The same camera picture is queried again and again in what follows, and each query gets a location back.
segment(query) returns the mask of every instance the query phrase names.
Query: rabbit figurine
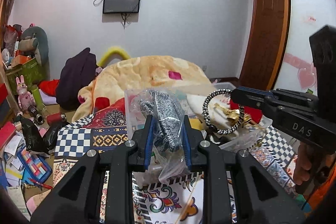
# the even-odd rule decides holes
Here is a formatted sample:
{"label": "rabbit figurine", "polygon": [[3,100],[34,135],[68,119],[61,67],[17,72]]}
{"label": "rabbit figurine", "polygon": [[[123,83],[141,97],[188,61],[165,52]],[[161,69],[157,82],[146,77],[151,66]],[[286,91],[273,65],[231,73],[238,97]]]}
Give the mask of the rabbit figurine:
{"label": "rabbit figurine", "polygon": [[19,77],[16,77],[16,91],[17,94],[19,95],[18,97],[19,107],[23,111],[28,112],[28,107],[31,105],[35,105],[35,101],[32,94],[28,91],[23,75],[21,75],[20,79]]}

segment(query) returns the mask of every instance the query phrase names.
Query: silver bolt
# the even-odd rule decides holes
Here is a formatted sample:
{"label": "silver bolt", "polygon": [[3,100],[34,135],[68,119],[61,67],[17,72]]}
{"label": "silver bolt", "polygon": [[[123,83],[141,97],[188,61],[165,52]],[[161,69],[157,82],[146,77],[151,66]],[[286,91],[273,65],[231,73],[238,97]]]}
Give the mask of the silver bolt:
{"label": "silver bolt", "polygon": [[245,149],[242,149],[242,150],[239,150],[239,155],[241,155],[243,158],[245,158],[249,155],[249,152]]}
{"label": "silver bolt", "polygon": [[86,154],[87,154],[89,157],[94,157],[94,156],[97,154],[97,151],[94,150],[94,149],[90,149],[89,151],[86,152]]}
{"label": "silver bolt", "polygon": [[125,145],[127,147],[132,147],[132,146],[135,145],[135,141],[134,140],[128,140],[128,141],[125,142]]}
{"label": "silver bolt", "polygon": [[200,145],[202,147],[209,147],[210,146],[210,143],[208,141],[201,141]]}

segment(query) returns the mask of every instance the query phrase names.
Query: braided bracelet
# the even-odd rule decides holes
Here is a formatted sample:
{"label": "braided bracelet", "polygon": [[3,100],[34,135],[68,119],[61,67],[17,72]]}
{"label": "braided bracelet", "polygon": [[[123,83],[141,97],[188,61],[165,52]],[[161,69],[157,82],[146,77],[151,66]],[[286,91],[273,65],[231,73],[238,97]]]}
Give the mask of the braided bracelet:
{"label": "braided bracelet", "polygon": [[203,103],[202,115],[204,117],[205,124],[207,125],[207,127],[210,130],[212,130],[212,132],[217,133],[219,135],[228,135],[228,134],[233,133],[234,131],[237,130],[237,128],[240,127],[240,125],[244,121],[244,106],[238,105],[238,107],[239,107],[239,118],[238,118],[238,121],[235,123],[235,125],[233,127],[231,127],[230,129],[220,130],[216,126],[211,124],[211,122],[210,122],[208,106],[209,106],[209,102],[211,101],[211,99],[216,97],[217,95],[230,94],[231,92],[232,92],[232,90],[228,90],[228,89],[226,89],[226,90],[222,90],[222,89],[221,90],[215,90],[214,92],[212,92],[208,95],[208,97],[204,100],[204,103]]}

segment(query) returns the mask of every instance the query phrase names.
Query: patterned tablecloth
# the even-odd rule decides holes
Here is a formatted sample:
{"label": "patterned tablecloth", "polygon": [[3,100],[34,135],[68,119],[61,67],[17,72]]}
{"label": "patterned tablecloth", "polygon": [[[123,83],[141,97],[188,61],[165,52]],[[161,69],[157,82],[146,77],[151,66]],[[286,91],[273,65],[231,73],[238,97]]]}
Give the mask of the patterned tablecloth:
{"label": "patterned tablecloth", "polygon": [[[266,132],[262,145],[250,149],[250,153],[290,196],[299,199],[302,203],[304,200],[301,200],[295,193],[293,182],[297,155],[275,128],[270,126]],[[89,149],[93,148],[99,152],[112,150],[126,140],[125,116],[114,108],[104,109],[62,128],[59,131],[55,149],[54,185]],[[230,173],[228,172],[227,175],[231,195],[232,222],[235,223],[234,193]],[[107,172],[100,208],[100,222],[102,223],[105,221],[108,176]],[[133,178],[133,205],[134,219],[137,224],[178,222],[199,224],[202,220],[203,175],[193,173],[170,180],[167,185],[153,183],[141,189]]]}

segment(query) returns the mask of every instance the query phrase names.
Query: green box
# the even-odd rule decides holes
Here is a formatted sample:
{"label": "green box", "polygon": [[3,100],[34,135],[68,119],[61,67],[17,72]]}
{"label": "green box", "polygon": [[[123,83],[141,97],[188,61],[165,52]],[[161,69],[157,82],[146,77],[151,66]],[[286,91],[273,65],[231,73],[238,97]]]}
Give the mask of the green box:
{"label": "green box", "polygon": [[32,85],[37,85],[45,80],[45,70],[37,63],[36,58],[29,60],[23,65],[17,65],[15,68],[7,70],[6,75],[10,88],[15,95],[17,95],[16,77],[20,78],[21,75],[24,76],[29,91],[32,90]]}

